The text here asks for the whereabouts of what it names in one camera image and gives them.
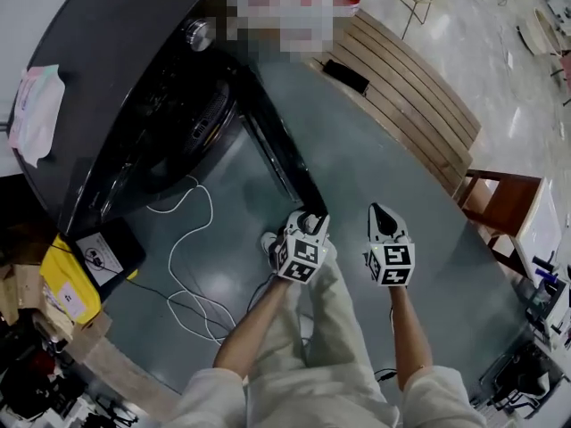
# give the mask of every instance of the person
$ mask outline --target person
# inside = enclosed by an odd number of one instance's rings
[[[275,239],[262,239],[267,253]],[[397,425],[399,409],[380,391],[335,247],[328,240],[327,246],[326,261],[309,283],[314,326],[307,348],[297,314],[302,285],[276,276],[222,343],[212,369],[192,377],[168,428]],[[404,427],[485,427],[459,372],[433,366],[407,289],[388,290]]]

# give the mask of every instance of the white sticker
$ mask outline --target white sticker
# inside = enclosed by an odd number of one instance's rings
[[[57,299],[65,307],[72,320],[77,320],[86,311],[86,305],[69,282],[66,282],[57,294]]]
[[[101,233],[82,238],[76,244],[83,253],[91,276],[99,286],[108,283],[123,270]]]

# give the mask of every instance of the forearm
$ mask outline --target forearm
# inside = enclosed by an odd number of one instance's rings
[[[252,310],[224,340],[214,359],[213,367],[229,369],[243,379],[248,375],[290,284],[291,282],[279,277],[270,283],[268,290]]]
[[[432,365],[432,351],[404,287],[391,287],[394,349],[399,387],[421,367]]]

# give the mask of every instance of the white sleeve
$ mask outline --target white sleeve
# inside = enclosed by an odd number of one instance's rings
[[[462,376],[442,366],[423,368],[404,387],[405,428],[485,428],[485,418],[470,406]]]
[[[227,369],[204,369],[190,380],[173,419],[163,428],[243,428],[245,410],[240,376]]]

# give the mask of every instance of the concrete floor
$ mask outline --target concrete floor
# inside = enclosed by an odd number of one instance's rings
[[[516,31],[518,19],[545,0],[435,0],[425,25],[413,18],[405,42],[429,62],[482,124],[473,168],[547,177],[564,229],[571,207],[571,106],[565,82],[550,74],[555,58],[534,57]],[[398,0],[363,0],[362,7],[398,35],[410,11]],[[418,13],[424,16],[426,5]],[[571,260],[564,232],[559,256]]]

